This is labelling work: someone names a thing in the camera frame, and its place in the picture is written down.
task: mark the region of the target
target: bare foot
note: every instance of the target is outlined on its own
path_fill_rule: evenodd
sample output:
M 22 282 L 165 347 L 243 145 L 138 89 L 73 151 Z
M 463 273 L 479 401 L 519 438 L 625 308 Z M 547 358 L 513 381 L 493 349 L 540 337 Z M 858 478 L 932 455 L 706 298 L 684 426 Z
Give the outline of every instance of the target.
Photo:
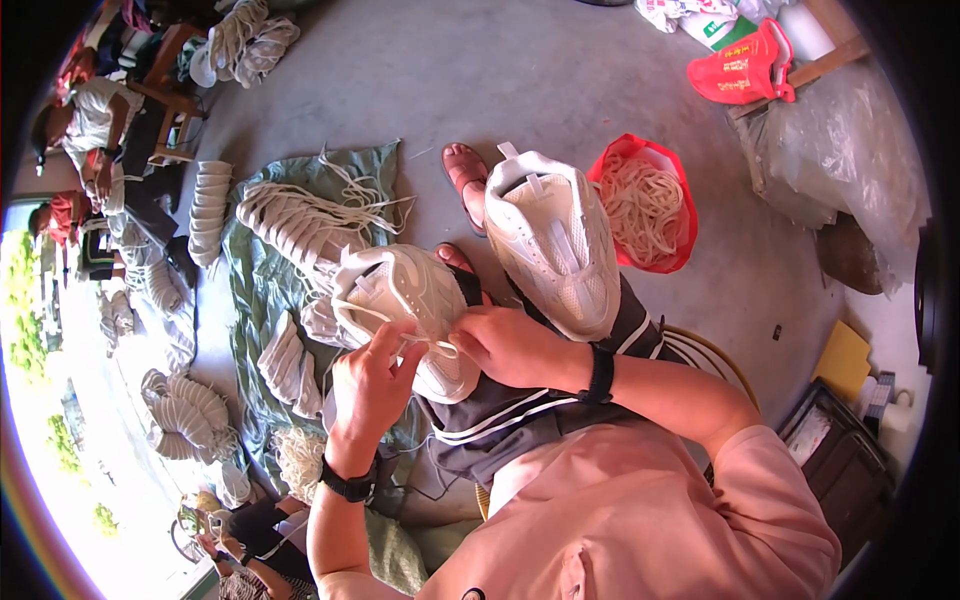
M 444 148 L 443 161 L 447 176 L 463 198 L 473 229 L 482 233 L 487 165 L 470 146 L 459 143 Z

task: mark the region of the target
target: striped shirt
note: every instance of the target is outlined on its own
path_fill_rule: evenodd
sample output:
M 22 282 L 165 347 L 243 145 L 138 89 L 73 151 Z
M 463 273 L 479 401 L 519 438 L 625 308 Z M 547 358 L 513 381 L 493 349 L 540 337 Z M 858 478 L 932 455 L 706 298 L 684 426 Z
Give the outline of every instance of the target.
M 220 600 L 271 600 L 267 587 L 249 569 L 233 564 L 233 573 L 220 578 Z M 283 577 L 293 587 L 290 600 L 316 600 L 317 589 L 293 577 Z
M 120 141 L 123 142 L 134 116 L 143 108 L 143 94 L 130 91 L 125 85 L 112 82 L 106 77 L 93 77 L 79 86 L 73 100 L 73 120 L 67 126 L 66 135 L 60 142 L 73 160 L 77 173 L 86 160 L 86 153 L 97 148 L 106 148 L 110 136 L 110 113 L 107 106 L 114 94 L 120 94 L 130 103 L 127 121 L 124 123 Z

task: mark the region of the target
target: red basket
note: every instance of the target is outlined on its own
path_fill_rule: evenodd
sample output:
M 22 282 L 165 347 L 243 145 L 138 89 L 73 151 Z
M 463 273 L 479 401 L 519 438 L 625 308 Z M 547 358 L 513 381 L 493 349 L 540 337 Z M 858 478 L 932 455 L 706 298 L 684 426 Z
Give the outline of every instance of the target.
M 616 151 L 624 158 L 639 156 L 650 161 L 650 163 L 658 169 L 673 173 L 677 176 L 677 179 L 680 180 L 680 187 L 684 191 L 684 205 L 681 206 L 680 209 L 680 238 L 677 240 L 677 253 L 649 267 L 641 267 L 636 264 L 623 247 L 614 240 L 613 245 L 616 248 L 617 264 L 622 267 L 637 267 L 649 273 L 673 273 L 677 271 L 686 264 L 686 261 L 690 258 L 690 253 L 693 252 L 693 243 L 697 239 L 697 209 L 693 205 L 693 198 L 690 196 L 690 188 L 686 184 L 686 174 L 684 173 L 684 167 L 680 163 L 680 159 L 660 144 L 640 139 L 632 133 L 624 133 L 616 138 L 610 146 L 607 146 L 603 154 L 593 163 L 593 166 L 587 171 L 588 180 L 597 185 L 600 184 L 600 176 L 603 174 L 603 163 L 607 158 L 607 153 L 610 151 Z

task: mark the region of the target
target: red plastic bag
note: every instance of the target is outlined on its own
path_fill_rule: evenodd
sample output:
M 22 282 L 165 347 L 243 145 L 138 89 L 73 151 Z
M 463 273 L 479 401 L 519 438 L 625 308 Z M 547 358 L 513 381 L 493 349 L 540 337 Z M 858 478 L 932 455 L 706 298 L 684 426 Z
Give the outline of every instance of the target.
M 697 209 L 693 205 L 693 198 L 690 196 L 690 188 L 686 184 L 686 174 L 680 164 L 680 159 L 666 148 L 659 144 L 649 142 L 645 139 L 624 133 L 616 138 L 614 142 L 607 146 L 607 149 L 597 158 L 593 166 L 587 171 L 587 179 L 594 183 L 595 187 L 600 185 L 600 176 L 603 175 L 603 164 L 609 152 L 616 152 L 624 158 L 640 157 L 649 161 L 655 167 L 662 171 L 669 171 L 680 180 L 680 187 L 684 191 L 684 204 L 680 209 L 680 229 L 677 239 L 677 253 L 664 258 L 663 260 L 649 267 L 641 267 L 636 264 L 629 254 L 616 242 L 613 246 L 616 248 L 616 263 L 621 267 L 637 267 L 641 271 L 649 273 L 673 273 L 679 270 L 690 258 L 693 252 L 693 243 L 697 240 Z
M 777 21 L 766 18 L 755 33 L 686 66 L 693 88 L 708 100 L 745 105 L 761 98 L 793 102 L 786 72 L 793 46 Z

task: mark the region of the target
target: wrist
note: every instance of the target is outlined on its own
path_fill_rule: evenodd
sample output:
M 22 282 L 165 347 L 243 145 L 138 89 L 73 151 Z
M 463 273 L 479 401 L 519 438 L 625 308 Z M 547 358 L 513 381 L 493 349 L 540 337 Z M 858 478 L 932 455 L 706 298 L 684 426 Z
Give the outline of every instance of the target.
M 550 370 L 546 387 L 576 394 L 590 385 L 593 350 L 583 342 L 564 342 L 557 365 Z
M 379 439 L 355 439 L 345 436 L 334 424 L 326 440 L 326 463 L 342 479 L 363 477 L 370 472 L 379 442 Z

